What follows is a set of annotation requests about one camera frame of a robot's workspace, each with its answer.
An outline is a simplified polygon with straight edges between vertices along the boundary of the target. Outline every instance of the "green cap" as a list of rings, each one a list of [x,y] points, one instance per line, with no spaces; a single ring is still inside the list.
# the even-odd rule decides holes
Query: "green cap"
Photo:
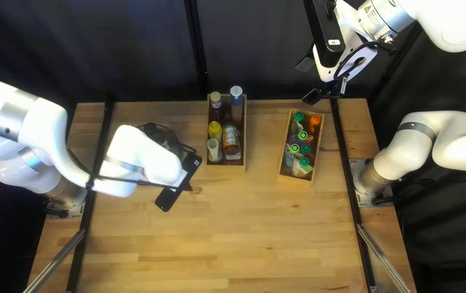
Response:
[[[296,143],[291,144],[291,146],[289,147],[289,151],[293,154],[296,154],[300,151],[300,146],[298,146]]]
[[[308,152],[310,152],[310,145],[308,143],[302,145],[302,148],[300,151],[302,154],[307,154]]]
[[[309,159],[306,157],[301,157],[300,158],[300,166],[302,167],[307,167],[309,165]]]
[[[298,122],[302,121],[303,120],[303,113],[302,112],[296,112],[296,114],[294,115],[294,119]]]
[[[301,140],[306,140],[308,136],[307,131],[300,131],[300,133],[298,133],[298,138]]]

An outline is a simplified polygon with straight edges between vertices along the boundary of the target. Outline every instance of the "white bottle cap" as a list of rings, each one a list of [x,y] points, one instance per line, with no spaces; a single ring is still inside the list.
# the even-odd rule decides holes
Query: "white bottle cap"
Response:
[[[230,93],[233,97],[238,97],[242,94],[242,88],[239,87],[238,85],[235,85],[234,87],[231,88]]]

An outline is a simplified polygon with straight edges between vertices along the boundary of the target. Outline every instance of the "product label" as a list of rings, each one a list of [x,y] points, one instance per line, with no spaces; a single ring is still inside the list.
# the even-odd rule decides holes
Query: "product label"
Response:
[[[222,140],[223,140],[223,147],[227,147],[229,145],[238,145],[238,130],[236,130],[235,126],[225,126],[222,129]]]
[[[220,108],[221,106],[222,106],[222,100],[220,100],[218,102],[211,101],[211,107],[217,109],[217,108]]]

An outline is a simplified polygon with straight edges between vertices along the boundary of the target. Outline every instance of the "black cable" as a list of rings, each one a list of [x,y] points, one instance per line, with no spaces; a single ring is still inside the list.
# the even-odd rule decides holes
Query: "black cable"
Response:
[[[357,61],[359,60],[360,58],[358,58],[353,66],[351,68],[349,68],[348,70],[346,70],[342,75],[339,76],[340,74],[340,71],[341,69],[347,64],[348,60],[351,59],[358,51],[360,51],[361,49],[363,48],[366,48],[366,47],[370,47],[370,46],[376,46],[376,47],[379,47],[379,48],[383,48],[385,50],[388,50],[390,52],[392,52],[394,50],[394,47],[393,45],[391,44],[388,44],[388,43],[384,43],[384,42],[378,42],[378,41],[370,41],[370,42],[366,42],[366,43],[363,43],[361,45],[359,45],[356,49],[354,49],[353,51],[351,51],[344,59],[343,61],[341,61],[340,63],[340,66],[338,66],[338,68],[336,69],[336,71],[334,72],[334,76],[333,76],[333,79],[334,80],[339,80],[341,78],[343,78],[345,75],[348,75],[348,73],[350,71],[352,71],[354,68],[356,68],[359,63],[361,61]]]

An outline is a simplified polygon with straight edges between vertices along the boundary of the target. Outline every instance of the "white bottle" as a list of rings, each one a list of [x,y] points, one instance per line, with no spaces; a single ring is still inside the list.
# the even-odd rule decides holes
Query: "white bottle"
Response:
[[[237,126],[242,125],[242,110],[244,108],[242,88],[235,85],[230,90],[231,93],[231,116]]]

